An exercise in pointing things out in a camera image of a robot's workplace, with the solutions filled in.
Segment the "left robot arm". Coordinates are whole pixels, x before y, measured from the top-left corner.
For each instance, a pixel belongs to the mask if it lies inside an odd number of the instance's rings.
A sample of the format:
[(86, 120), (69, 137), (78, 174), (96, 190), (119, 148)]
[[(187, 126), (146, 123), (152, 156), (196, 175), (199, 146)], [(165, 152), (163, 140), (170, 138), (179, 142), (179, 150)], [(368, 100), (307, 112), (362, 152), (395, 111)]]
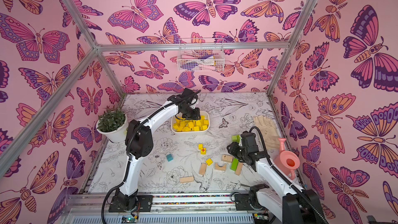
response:
[(131, 120), (127, 127), (125, 139), (127, 163), (123, 180), (117, 186), (111, 188), (101, 207), (101, 221), (106, 223), (105, 205), (111, 193), (113, 196), (111, 207), (123, 212), (132, 212), (138, 204), (138, 180), (143, 165), (144, 157), (153, 150), (153, 134), (167, 120), (182, 114), (186, 120), (200, 120), (200, 109), (196, 107), (200, 90), (194, 92), (191, 89), (183, 89), (182, 94), (171, 95), (151, 115), (140, 120)]

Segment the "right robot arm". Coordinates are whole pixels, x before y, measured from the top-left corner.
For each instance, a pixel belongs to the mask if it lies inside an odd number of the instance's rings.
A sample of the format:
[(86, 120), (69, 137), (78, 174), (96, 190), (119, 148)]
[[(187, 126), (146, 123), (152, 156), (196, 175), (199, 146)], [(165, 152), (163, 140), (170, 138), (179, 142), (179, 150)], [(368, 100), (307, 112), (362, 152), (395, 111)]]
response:
[(253, 168), (266, 179), (268, 185), (250, 188), (249, 199), (254, 209), (270, 211), (283, 224), (326, 224), (318, 195), (294, 182), (299, 159), (285, 149), (284, 138), (279, 138), (279, 154), (272, 159), (260, 129), (253, 126), (240, 135), (240, 143), (232, 142), (228, 153), (241, 163)]

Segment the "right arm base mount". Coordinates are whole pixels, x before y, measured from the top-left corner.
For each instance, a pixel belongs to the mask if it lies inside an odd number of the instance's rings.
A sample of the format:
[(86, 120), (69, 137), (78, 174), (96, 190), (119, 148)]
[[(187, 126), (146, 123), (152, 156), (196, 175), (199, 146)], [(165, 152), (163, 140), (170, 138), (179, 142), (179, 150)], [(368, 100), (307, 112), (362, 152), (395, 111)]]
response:
[(230, 199), (235, 203), (237, 211), (267, 211), (267, 208), (260, 205), (250, 194), (234, 192), (230, 195)]

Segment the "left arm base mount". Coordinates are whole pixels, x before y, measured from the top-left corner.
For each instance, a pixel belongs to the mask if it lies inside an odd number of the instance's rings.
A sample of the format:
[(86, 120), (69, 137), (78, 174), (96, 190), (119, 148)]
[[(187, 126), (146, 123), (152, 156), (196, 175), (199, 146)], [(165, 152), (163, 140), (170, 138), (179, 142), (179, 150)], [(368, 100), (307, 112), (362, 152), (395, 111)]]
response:
[(122, 193), (113, 196), (108, 211), (110, 213), (150, 212), (153, 195), (133, 194), (129, 197)]

